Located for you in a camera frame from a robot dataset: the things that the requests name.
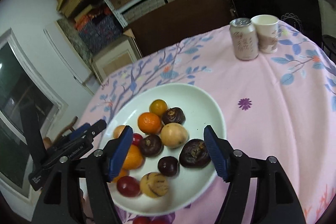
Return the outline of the dark red plum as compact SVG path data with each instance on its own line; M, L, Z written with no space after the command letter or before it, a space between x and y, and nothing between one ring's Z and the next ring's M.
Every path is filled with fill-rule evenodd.
M138 133L134 133L133 134L133 141L132 141L132 145L135 145L135 146L139 146L140 142L142 141L143 139L143 136L141 134L138 134Z

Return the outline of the large dark water chestnut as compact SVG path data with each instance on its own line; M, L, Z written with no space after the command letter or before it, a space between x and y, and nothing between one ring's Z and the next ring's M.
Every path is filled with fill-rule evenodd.
M179 155L179 163L185 168L204 168L210 161L210 154L202 139L189 140Z

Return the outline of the red apple plum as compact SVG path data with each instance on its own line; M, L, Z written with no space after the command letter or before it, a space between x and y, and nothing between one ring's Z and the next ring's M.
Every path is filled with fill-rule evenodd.
M123 176L117 181L117 190L124 197L137 197L141 194L139 181L131 176Z

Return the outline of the large yellow round fruit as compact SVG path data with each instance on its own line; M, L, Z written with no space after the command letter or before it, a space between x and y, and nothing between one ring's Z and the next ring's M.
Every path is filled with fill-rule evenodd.
M187 142L189 133L181 124L169 123L162 128L160 137L163 145L178 148Z

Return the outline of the yellow-orange citrus fruit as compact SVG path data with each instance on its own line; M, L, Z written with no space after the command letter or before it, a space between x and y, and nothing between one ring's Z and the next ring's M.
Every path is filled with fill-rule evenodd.
M167 103L161 99L153 101L149 107L149 111L159 117L163 116L167 109Z

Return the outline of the orange tangerine plate left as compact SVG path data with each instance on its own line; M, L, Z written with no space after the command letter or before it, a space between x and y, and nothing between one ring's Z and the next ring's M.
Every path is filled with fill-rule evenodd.
M131 145L126 158L123 162L122 169L134 170L138 169L143 165L144 157L136 145Z

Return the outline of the small orange kumquat plate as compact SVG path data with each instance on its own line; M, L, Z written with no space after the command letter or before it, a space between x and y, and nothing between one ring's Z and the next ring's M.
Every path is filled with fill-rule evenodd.
M120 173L118 174L118 176L115 177L115 178L112 180L112 182L113 182L113 183L116 183L116 182L118 182L118 180L119 180L120 178L122 178L122 177L124 177L124 176L128 176L128 175L129 175L129 171L128 171L128 170L121 169L121 170L120 170Z

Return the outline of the yellow oval fruit upper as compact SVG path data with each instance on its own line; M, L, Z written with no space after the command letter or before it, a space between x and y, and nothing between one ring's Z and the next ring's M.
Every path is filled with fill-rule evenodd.
M123 125L123 124L117 126L113 131L113 138L117 139L121 135L121 133L123 132L124 128L125 128L125 125Z

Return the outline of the wooden chair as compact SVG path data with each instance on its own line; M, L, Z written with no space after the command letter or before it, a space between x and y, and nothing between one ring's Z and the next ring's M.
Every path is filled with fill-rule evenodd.
M57 134L57 136L55 137L53 141L49 137L45 137L43 139L43 144L44 144L45 149L48 150L49 148L51 148L52 145L55 144L57 141L59 141L67 131L73 132L75 130L74 125L76 124L77 120L78 120L78 117L75 116L73 120L70 122L70 124L65 126L60 131L60 133Z

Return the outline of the orange tangerine on plate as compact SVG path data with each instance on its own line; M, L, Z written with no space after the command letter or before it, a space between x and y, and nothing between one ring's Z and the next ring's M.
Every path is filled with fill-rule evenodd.
M142 113L138 117L138 128L145 134L159 134L162 128L161 118L154 113Z

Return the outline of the striped pepino melon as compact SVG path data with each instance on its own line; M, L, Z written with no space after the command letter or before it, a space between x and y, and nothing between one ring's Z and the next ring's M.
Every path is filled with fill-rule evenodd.
M166 177L158 172L150 172L145 174L140 183L142 194L150 198L160 198L169 191L169 183Z

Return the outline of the dark purple plum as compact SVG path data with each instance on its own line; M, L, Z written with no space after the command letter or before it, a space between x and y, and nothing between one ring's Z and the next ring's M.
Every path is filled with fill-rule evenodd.
M159 159L158 170L167 177L174 177L179 170L179 162L173 156L165 156Z

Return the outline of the small dark chestnut on plate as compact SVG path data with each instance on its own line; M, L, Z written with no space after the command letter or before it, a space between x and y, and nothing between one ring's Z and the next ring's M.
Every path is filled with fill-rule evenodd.
M184 112L179 107L172 107L167 109L162 115L162 122L164 125L169 123L183 124L186 120Z

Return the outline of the red cherry tomato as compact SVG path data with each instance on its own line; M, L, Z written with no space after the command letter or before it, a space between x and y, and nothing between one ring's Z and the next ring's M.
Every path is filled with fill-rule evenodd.
M150 224L150 222L149 217L138 216L133 220L132 224Z
M152 220L150 224L169 224L169 223L165 219L159 218Z

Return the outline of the pink deer tablecloth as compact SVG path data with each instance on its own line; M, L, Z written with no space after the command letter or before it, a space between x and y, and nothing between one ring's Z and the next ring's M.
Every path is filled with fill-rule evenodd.
M112 73L80 123L109 121L133 96L179 82L202 88L220 106L234 148L279 159L307 223L335 196L335 61L281 22L274 54L240 61L228 27L187 38Z

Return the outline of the framed picture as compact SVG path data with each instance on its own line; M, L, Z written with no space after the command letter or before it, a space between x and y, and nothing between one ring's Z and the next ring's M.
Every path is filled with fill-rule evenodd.
M135 39L122 35L92 59L92 69L102 83L111 73L142 58Z

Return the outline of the pink drink can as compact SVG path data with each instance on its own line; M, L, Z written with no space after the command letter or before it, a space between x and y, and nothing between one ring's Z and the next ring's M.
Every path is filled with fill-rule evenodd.
M248 18L237 18L230 22L230 35L234 54L243 61L253 60L259 55L258 38L252 21Z

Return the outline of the white paper cup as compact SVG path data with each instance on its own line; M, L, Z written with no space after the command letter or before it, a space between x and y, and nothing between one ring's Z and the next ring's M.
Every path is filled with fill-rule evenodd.
M257 15L251 18L259 40L259 50L272 54L277 51L279 19L273 15Z

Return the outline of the dark wooden board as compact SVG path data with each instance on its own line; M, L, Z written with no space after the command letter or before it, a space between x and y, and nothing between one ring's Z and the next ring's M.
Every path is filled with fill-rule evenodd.
M232 0L175 0L129 24L143 56L185 38L226 26L233 19Z

